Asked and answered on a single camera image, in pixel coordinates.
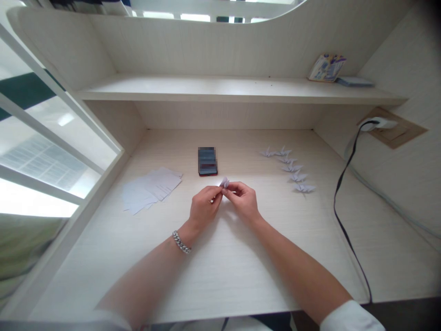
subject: black cable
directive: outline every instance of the black cable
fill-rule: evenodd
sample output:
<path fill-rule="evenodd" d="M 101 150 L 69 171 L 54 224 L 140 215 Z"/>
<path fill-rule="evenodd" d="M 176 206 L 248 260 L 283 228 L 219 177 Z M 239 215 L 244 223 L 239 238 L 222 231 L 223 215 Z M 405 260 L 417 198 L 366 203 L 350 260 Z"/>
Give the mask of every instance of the black cable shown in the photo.
<path fill-rule="evenodd" d="M 358 257 L 357 257 L 357 254 L 356 254 L 355 251 L 354 251 L 354 248 L 352 247 L 351 240 L 349 239 L 348 233 L 346 232 L 345 227 L 343 226 L 343 224 L 341 223 L 341 221 L 340 221 L 340 219 L 339 219 L 339 216 L 337 215 L 337 211 L 335 210 L 335 198 L 337 197 L 337 192 L 338 192 L 339 189 L 340 189 L 341 182 L 342 182 L 342 180 L 343 180 L 343 175 L 345 174 L 345 171 L 346 171 L 347 167 L 349 166 L 349 164 L 350 164 L 351 161 L 352 161 L 352 158 L 354 157 L 355 150 L 356 150 L 356 147 L 357 147 L 357 139 L 358 139 L 358 136 L 360 135 L 360 131 L 362 130 L 362 127 L 363 127 L 363 126 L 365 126 L 366 124 L 371 124 L 371 123 L 372 123 L 372 124 L 378 124 L 379 122 L 378 122 L 378 121 L 374 121 L 374 120 L 370 120 L 370 121 L 367 121 L 367 122 L 363 123 L 363 124 L 360 126 L 360 128 L 358 129 L 357 135 L 356 135 L 355 140 L 354 140 L 354 147 L 352 147 L 352 153 L 351 153 L 351 156 L 349 157 L 349 160 L 348 160 L 348 162 L 346 163 L 346 167 L 344 168 L 343 172 L 342 172 L 341 175 L 340 175 L 339 181 L 337 182 L 337 188 L 335 189 L 335 194 L 334 194 L 334 214 L 335 214 L 335 217 L 337 217 L 337 221 L 339 221 L 339 224 L 340 224 L 341 230 L 343 231 L 343 234 L 345 235 L 346 240 L 348 241 L 348 244 L 349 244 L 349 247 L 350 247 L 351 250 L 352 250 L 352 253 L 354 253 L 355 259 L 357 260 L 358 265 L 360 266 L 360 269 L 362 270 L 362 273 L 363 273 L 363 276 L 364 276 L 364 280 L 366 281 L 366 284 L 367 284 L 367 289 L 369 290 L 369 304 L 372 303 L 371 286 L 369 286 L 369 282 L 367 281 L 368 279 L 367 279 L 367 277 L 366 277 L 366 274 L 364 273 L 363 267 L 362 267 L 360 261 L 358 260 Z"/>

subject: hand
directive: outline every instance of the hand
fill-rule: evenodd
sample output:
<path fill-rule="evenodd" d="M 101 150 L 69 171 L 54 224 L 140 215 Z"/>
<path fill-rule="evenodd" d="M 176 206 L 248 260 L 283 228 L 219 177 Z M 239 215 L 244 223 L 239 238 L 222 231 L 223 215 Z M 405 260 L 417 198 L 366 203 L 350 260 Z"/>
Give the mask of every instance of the hand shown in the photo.
<path fill-rule="evenodd" d="M 257 209 L 256 191 L 242 182 L 232 182 L 222 193 L 230 200 L 239 217 L 247 224 L 262 219 Z"/>
<path fill-rule="evenodd" d="M 219 186 L 207 186 L 193 197 L 190 217 L 178 230 L 179 237 L 188 247 L 193 245 L 196 238 L 214 220 L 221 204 L 222 189 Z"/>

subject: power outlet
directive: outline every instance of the power outlet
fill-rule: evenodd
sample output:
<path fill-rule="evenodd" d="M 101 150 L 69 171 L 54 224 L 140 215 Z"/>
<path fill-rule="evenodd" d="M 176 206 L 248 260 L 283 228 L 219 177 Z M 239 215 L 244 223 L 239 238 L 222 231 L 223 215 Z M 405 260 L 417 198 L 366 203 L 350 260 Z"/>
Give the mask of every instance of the power outlet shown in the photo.
<path fill-rule="evenodd" d="M 365 119 L 373 118 L 375 116 L 397 122 L 397 125 L 391 129 L 374 129 L 369 131 L 372 136 L 392 149 L 400 147 L 402 144 L 407 143 L 408 141 L 427 131 L 427 129 L 415 123 L 409 122 L 408 120 L 405 120 L 404 118 L 390 113 L 380 107 L 372 109 L 364 119 L 357 123 L 357 125 L 359 125 Z"/>

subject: white shelf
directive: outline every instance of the white shelf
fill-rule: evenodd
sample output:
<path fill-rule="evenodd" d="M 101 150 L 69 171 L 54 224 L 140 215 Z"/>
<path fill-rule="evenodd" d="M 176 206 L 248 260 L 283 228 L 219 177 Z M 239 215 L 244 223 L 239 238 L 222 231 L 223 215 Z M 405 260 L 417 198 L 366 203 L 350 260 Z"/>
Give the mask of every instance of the white shelf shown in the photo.
<path fill-rule="evenodd" d="M 83 100 L 209 101 L 401 105 L 407 99 L 371 87 L 307 79 L 116 74 L 78 91 Z"/>

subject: white paper crane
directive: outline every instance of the white paper crane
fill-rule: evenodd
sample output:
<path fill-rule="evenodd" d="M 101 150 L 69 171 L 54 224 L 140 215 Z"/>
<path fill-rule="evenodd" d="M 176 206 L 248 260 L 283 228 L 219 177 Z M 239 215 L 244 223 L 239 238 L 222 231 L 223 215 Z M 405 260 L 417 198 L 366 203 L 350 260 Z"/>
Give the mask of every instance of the white paper crane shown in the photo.
<path fill-rule="evenodd" d="M 286 165 L 284 167 L 282 167 L 283 170 L 288 171 L 288 172 L 294 172 L 297 170 L 300 170 L 303 166 L 302 165 L 293 165 L 293 161 L 289 164 Z"/>
<path fill-rule="evenodd" d="M 268 146 L 268 149 L 266 151 L 262 151 L 260 152 L 260 154 L 266 156 L 266 157 L 270 157 L 273 156 L 276 152 L 270 152 L 270 146 Z"/>
<path fill-rule="evenodd" d="M 304 184 L 294 184 L 294 188 L 299 192 L 309 193 L 316 189 L 315 186 L 304 185 Z"/>
<path fill-rule="evenodd" d="M 292 175 L 290 175 L 289 178 L 291 178 L 295 182 L 303 182 L 305 180 L 306 176 L 308 176 L 308 174 L 299 174 L 299 172 L 300 172 L 300 169 L 297 170 Z"/>
<path fill-rule="evenodd" d="M 283 146 L 281 150 L 279 150 L 279 151 L 276 152 L 276 155 L 279 155 L 279 156 L 288 156 L 289 153 L 291 153 L 291 150 L 286 151 L 286 150 L 285 150 L 285 146 Z"/>
<path fill-rule="evenodd" d="M 288 159 L 288 157 L 286 156 L 279 156 L 277 159 L 286 164 L 290 164 L 291 162 L 297 161 L 297 159 Z"/>
<path fill-rule="evenodd" d="M 227 177 L 224 177 L 224 179 L 222 179 L 222 182 L 220 183 L 219 186 L 223 186 L 224 188 L 227 188 L 229 184 L 230 184 L 229 179 Z"/>

